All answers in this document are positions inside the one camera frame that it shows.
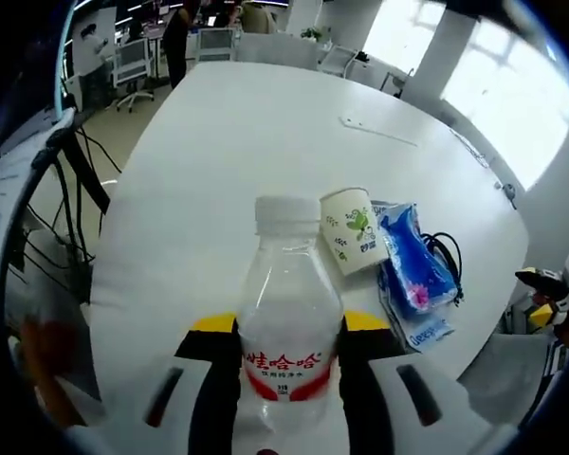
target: table surface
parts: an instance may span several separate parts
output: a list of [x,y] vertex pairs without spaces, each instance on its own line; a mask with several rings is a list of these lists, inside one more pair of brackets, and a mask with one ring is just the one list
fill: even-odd
[[[466,302],[451,310],[455,333],[427,354],[457,378],[505,310],[527,250],[496,182],[447,126],[372,88],[285,66],[198,65],[142,134],[103,221],[90,329],[106,406],[195,320],[235,311],[258,245],[258,195],[347,186],[416,202],[424,230],[458,241]],[[386,318],[374,270],[344,279],[321,255],[346,309]]]

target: white bottle cap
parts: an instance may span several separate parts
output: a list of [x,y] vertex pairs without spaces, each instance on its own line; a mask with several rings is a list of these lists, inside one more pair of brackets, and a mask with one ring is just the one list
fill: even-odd
[[296,196],[260,196],[255,201],[257,233],[316,235],[320,229],[321,201]]

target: cable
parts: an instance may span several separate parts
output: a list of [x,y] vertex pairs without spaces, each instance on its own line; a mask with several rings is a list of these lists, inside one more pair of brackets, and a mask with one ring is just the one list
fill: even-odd
[[53,222],[51,224],[52,228],[55,228],[57,224],[57,219],[59,218],[59,213],[61,213],[61,209],[64,207],[64,199],[61,200],[61,204],[59,204],[59,208],[57,209],[57,213],[55,213],[55,217],[53,218]]
[[[80,131],[77,131],[76,133],[78,133],[79,135],[83,136],[83,133],[81,133]],[[107,159],[109,159],[110,163],[112,163],[112,166],[114,166],[114,168],[119,172],[122,173],[122,170],[118,167],[118,165],[116,164],[116,162],[112,159],[112,156],[110,156],[110,154],[107,153],[107,151],[105,150],[105,148],[101,145],[101,143],[98,140],[95,140],[94,138],[92,138],[89,135],[86,135],[86,138],[88,140],[90,140],[91,142],[93,142],[94,144],[96,144],[101,151],[103,152],[103,154],[105,155],[105,157]]]
[[16,269],[13,269],[10,265],[9,265],[9,271],[10,273],[12,273],[15,277],[17,277],[19,280],[21,280],[24,284],[28,284],[28,282],[26,282],[26,280],[19,275],[18,273],[15,272]]
[[80,237],[80,245],[83,251],[86,252],[86,241],[84,240],[83,232],[83,184],[78,177],[76,177],[76,228]]
[[[78,245],[76,244],[76,236],[74,234],[74,223],[72,221],[71,207],[69,206],[69,192],[67,191],[67,184],[65,183],[64,168],[62,167],[59,160],[55,160],[53,166],[55,166],[55,169],[57,170],[57,175],[59,176],[59,183],[61,183],[61,191],[64,194],[65,220],[67,222],[67,230],[69,231],[70,241],[74,247],[78,247]],[[86,250],[83,249],[83,254],[84,257],[86,257],[88,253]],[[82,273],[81,270],[78,268],[78,261],[76,260],[76,258],[74,260],[74,264],[77,268],[76,276],[81,276]]]
[[91,155],[91,146],[88,145],[88,136],[86,135],[86,131],[82,126],[80,127],[80,131],[83,132],[84,145],[86,146],[86,154],[88,155],[88,163],[91,165],[93,173],[97,174],[97,171],[95,170],[95,163],[93,163],[93,156]]
[[[59,243],[60,243],[61,245],[63,245],[63,246],[67,246],[67,243],[61,238],[61,236],[60,236],[60,235],[57,233],[57,231],[55,230],[55,227],[51,226],[42,216],[40,216],[40,215],[38,214],[38,212],[36,212],[36,210],[33,209],[32,206],[28,205],[28,209],[34,214],[34,216],[35,216],[36,218],[38,218],[38,220],[39,220],[43,225],[45,225],[45,226],[48,228],[48,230],[50,230],[50,231],[53,233],[53,235],[57,238],[57,242],[59,242]],[[79,246],[77,246],[77,245],[73,245],[73,246],[76,247],[79,251],[83,252],[83,249],[80,248]],[[87,253],[87,255],[86,255],[86,260],[87,260],[89,263],[90,263],[91,261],[93,261],[94,259],[95,259],[95,256],[93,256],[93,255]]]
[[45,261],[47,261],[49,264],[51,264],[53,267],[59,268],[61,270],[66,270],[69,267],[67,265],[59,265],[57,263],[55,263],[52,259],[50,259],[45,253],[43,253],[40,248],[38,248],[38,246],[36,246],[35,244],[33,244],[32,242],[30,242],[28,239],[26,239],[26,242],[28,243],[29,246],[31,246],[34,251],[36,251],[40,256],[42,256]]
[[36,265],[36,266],[37,266],[45,275],[47,275],[51,280],[53,280],[55,283],[57,283],[58,285],[60,285],[67,293],[69,293],[69,294],[71,294],[72,296],[74,296],[74,293],[73,293],[70,289],[68,289],[68,288],[65,286],[65,284],[63,284],[62,282],[60,282],[59,280],[57,280],[55,277],[53,277],[50,273],[48,273],[46,270],[44,270],[44,269],[42,268],[42,266],[39,265],[37,262],[35,262],[33,259],[31,259],[31,258],[27,255],[27,253],[23,253],[23,254],[24,254],[24,256],[25,256],[26,258],[28,258],[28,260],[29,260],[32,264]]
[[[438,237],[445,237],[453,242],[455,249],[457,250],[457,263],[453,259],[453,256],[447,246],[438,240]],[[430,254],[432,256],[435,256],[436,254],[441,256],[445,261],[447,269],[451,272],[451,276],[457,286],[457,296],[455,297],[455,304],[457,305],[459,300],[464,298],[464,291],[462,289],[462,251],[459,245],[450,234],[447,234],[447,232],[436,232],[432,235],[423,233],[421,234],[421,238],[424,241],[424,244],[426,244]]]

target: paper cup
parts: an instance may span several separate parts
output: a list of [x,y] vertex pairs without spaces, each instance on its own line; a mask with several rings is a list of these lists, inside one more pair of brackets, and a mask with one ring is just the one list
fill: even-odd
[[321,199],[321,231],[344,276],[389,257],[363,188],[346,188]]

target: bright window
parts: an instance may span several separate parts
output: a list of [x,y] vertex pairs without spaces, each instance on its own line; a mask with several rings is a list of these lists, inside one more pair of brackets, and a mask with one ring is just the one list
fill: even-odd
[[474,30],[443,99],[478,128],[526,190],[569,130],[569,85],[557,68],[486,20]]
[[444,11],[425,0],[384,0],[363,50],[405,73],[416,70]]

